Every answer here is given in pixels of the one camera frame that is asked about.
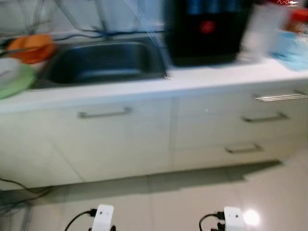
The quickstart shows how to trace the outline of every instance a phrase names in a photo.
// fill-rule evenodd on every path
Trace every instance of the metal handle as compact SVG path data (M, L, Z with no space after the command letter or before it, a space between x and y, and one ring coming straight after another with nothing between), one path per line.
M232 150L229 148L225 148L226 152L230 154L241 154L241 153L254 153L254 152L262 152L263 148L260 145L257 145L254 143L253 148L245 148L245 149L240 149L240 150Z
M307 99L308 95L301 91L295 90L294 93L282 94L282 95L264 95L264 96L255 96L255 100L262 102L274 102L282 100L298 100L298 99Z
M130 114L132 112L132 109L129 107L124 107L123 112L112 112L112 113L105 113L105 114L96 114L96 115L90 115L85 112L79 112L78 117L81 119L92 119L92 118L100 118L100 117L111 117L111 116L124 116L127 114Z
M247 123L261 123L261 122L270 122L270 121L284 120L284 119L289 119L289 117L280 112L278 112L278 115L274 117L265 117L265 118L258 118L258 119L250 119L247 117L242 117L242 120Z

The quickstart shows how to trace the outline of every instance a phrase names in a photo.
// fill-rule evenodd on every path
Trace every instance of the white device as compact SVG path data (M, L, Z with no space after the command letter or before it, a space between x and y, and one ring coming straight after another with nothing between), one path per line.
M112 205L99 205L92 231L110 231L112 214L114 213L114 207Z
M226 231L244 231L242 212L236 207L225 207Z

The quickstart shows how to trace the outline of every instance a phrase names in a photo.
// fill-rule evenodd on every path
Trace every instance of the black appliance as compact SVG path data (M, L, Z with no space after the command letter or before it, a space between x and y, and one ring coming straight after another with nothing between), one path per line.
M254 0L165 0L165 42L174 65L231 62Z

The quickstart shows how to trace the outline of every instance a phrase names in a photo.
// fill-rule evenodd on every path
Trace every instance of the sink basin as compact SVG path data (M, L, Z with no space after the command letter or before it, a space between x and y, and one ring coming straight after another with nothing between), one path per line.
M165 78L158 48L148 39L64 45L33 88Z

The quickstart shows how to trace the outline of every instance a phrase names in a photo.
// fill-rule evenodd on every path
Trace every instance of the red button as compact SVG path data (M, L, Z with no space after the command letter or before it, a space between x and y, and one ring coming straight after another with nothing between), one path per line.
M216 28L216 23L214 21L203 21L200 25L200 31L204 34L213 33Z

